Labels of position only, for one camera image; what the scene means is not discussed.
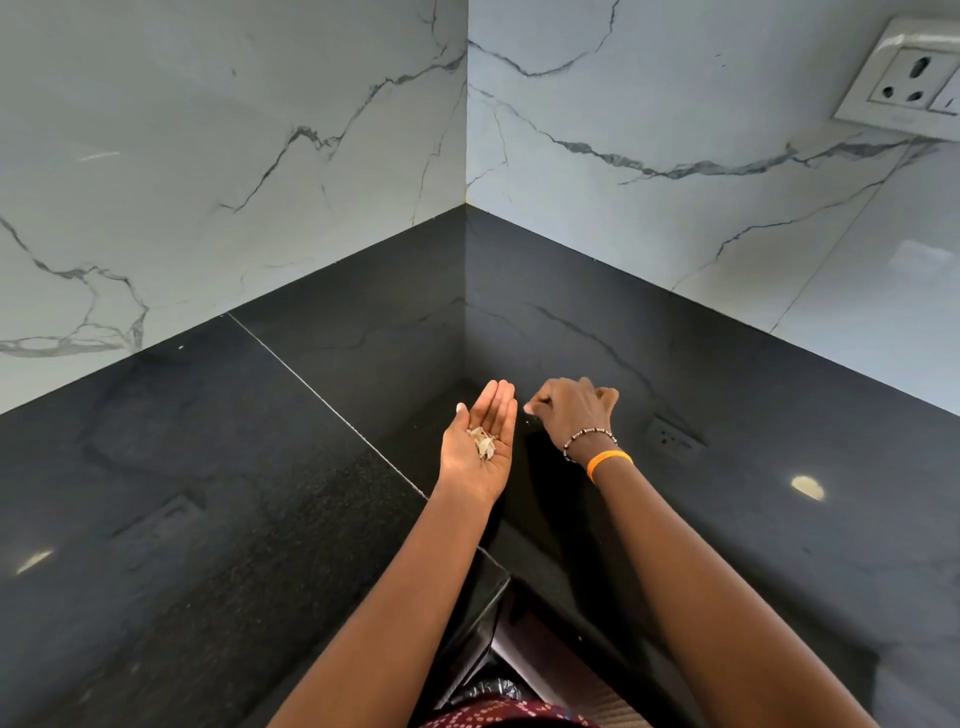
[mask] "socket hole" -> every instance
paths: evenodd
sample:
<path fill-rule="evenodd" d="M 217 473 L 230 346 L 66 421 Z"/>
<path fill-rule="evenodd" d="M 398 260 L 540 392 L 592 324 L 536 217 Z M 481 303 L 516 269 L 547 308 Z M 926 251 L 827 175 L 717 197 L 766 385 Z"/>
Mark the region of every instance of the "socket hole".
<path fill-rule="evenodd" d="M 910 69 L 910 78 L 911 79 L 918 78 L 920 74 L 926 71 L 926 67 L 929 65 L 930 65 L 930 56 L 924 56 L 923 58 L 919 59 L 916 63 L 913 64 L 913 68 Z"/>

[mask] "forearm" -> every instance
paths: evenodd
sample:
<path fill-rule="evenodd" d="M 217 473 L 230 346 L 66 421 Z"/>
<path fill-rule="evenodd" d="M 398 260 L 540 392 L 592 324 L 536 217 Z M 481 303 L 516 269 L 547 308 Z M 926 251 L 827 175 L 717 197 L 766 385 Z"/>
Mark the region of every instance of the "forearm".
<path fill-rule="evenodd" d="M 714 728 L 876 726 L 629 462 L 594 474 L 660 629 Z"/>
<path fill-rule="evenodd" d="M 438 485 L 393 562 L 270 728 L 406 726 L 489 513 Z"/>

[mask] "person's right arm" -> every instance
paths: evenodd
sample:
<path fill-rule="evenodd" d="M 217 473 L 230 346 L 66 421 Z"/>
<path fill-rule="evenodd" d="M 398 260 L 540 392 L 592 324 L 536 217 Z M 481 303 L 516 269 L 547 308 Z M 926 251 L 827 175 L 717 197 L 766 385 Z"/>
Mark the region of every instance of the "person's right arm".
<path fill-rule="evenodd" d="M 585 427 L 610 429 L 616 390 L 585 377 L 550 379 L 526 404 L 554 445 Z M 617 449 L 583 435 L 569 455 L 586 467 Z M 660 630 L 712 728 L 876 728 L 829 669 L 622 457 L 593 481 L 610 509 Z"/>

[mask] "red patterned clothing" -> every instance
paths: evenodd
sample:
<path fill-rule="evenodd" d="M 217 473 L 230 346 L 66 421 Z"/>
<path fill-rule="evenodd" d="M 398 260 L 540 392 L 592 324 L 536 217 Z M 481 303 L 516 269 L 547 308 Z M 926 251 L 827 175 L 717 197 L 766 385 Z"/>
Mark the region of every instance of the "red patterned clothing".
<path fill-rule="evenodd" d="M 449 713 L 425 723 L 422 728 L 479 728 L 485 725 L 532 722 L 535 718 L 562 720 L 570 725 L 599 728 L 583 716 L 567 708 L 547 705 L 536 700 L 512 700 L 507 697 L 478 700 L 469 705 L 454 708 Z"/>

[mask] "bracelet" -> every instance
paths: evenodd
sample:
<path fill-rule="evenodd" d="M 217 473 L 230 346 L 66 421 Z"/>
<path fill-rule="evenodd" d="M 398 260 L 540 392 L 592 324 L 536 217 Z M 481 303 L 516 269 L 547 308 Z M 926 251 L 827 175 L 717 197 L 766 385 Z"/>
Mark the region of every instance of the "bracelet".
<path fill-rule="evenodd" d="M 587 477 L 590 480 L 593 480 L 593 471 L 596 470 L 596 467 L 600 465 L 608 457 L 625 457 L 631 463 L 634 462 L 634 458 L 624 452 L 622 449 L 608 449 L 601 452 L 599 455 L 595 455 L 592 460 L 590 460 L 589 465 L 587 465 Z"/>
<path fill-rule="evenodd" d="M 581 435 L 589 435 L 591 432 L 599 432 L 601 435 L 607 435 L 607 437 L 609 437 L 611 440 L 613 440 L 613 444 L 614 444 L 614 445 L 617 445 L 617 446 L 619 447 L 619 445 L 618 445 L 617 442 L 616 442 L 616 438 L 613 437 L 613 433 L 610 432 L 608 429 L 604 429 L 603 427 L 584 427 L 584 428 L 583 428 L 582 430 L 580 430 L 579 432 L 574 432 L 574 433 L 573 433 L 573 437 L 571 437 L 569 440 L 567 440 L 567 441 L 566 441 L 566 445 L 564 445 L 564 458 L 565 458 L 568 462 L 571 462 L 571 463 L 576 462 L 572 457 L 570 457 L 569 455 L 566 454 L 567 449 L 568 449 L 571 445 L 573 445 L 573 441 L 576 440 L 576 439 L 577 439 L 578 437 L 580 437 Z"/>

